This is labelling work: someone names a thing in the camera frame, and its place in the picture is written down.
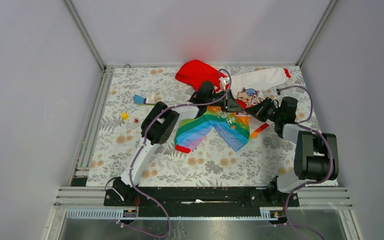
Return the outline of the rainbow red white kids jacket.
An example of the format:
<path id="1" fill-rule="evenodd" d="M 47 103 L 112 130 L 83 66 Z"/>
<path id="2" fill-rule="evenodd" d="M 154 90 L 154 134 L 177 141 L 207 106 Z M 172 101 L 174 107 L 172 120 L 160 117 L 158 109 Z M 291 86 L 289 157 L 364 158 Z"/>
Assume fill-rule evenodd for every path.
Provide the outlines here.
<path id="1" fill-rule="evenodd" d="M 200 61 L 185 63 L 176 73 L 175 79 L 192 86 L 195 90 L 205 81 L 214 85 L 219 93 L 223 90 L 220 79 L 225 74 L 218 73 L 214 67 Z M 257 68 L 254 71 L 232 76 L 232 96 L 242 107 L 252 107 L 269 96 L 270 89 L 286 83 L 291 74 L 287 68 Z M 174 137 L 175 149 L 189 153 L 195 150 L 208 133 L 215 129 L 222 139 L 234 150 L 240 150 L 249 140 L 255 138 L 269 126 L 246 113 L 229 113 L 220 106 L 207 106 L 204 113 L 197 118 L 182 120 Z"/>

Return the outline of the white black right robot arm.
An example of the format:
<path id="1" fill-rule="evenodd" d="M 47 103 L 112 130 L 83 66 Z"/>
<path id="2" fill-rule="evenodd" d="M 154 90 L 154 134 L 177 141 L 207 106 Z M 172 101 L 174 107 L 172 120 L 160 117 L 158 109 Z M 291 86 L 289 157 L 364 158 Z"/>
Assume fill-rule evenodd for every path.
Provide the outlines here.
<path id="1" fill-rule="evenodd" d="M 266 98 L 250 106 L 245 112 L 261 122 L 271 121 L 275 133 L 295 144 L 293 169 L 276 176 L 263 191 L 262 199 L 273 206 L 286 202 L 289 193 L 305 185 L 335 180 L 339 174 L 337 138 L 331 133 L 320 133 L 295 121 L 298 100 L 283 97 L 281 103 Z"/>

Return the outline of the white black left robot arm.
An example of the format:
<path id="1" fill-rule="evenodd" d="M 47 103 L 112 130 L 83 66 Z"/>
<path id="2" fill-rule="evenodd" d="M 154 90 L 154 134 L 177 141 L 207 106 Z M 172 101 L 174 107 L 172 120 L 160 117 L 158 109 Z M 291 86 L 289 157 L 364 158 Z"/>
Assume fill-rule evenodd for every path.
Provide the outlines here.
<path id="1" fill-rule="evenodd" d="M 250 127 L 235 114 L 244 108 L 234 98 L 228 77 L 221 80 L 217 92 L 210 81 L 204 81 L 186 103 L 168 106 L 157 102 L 141 124 L 141 139 L 129 167 L 113 179 L 109 193 L 122 205 L 135 200 L 135 191 L 145 163 L 156 149 L 166 143 L 176 125 L 174 148 L 189 153 L 215 129 L 221 138 L 234 150 L 240 150 L 250 138 Z"/>

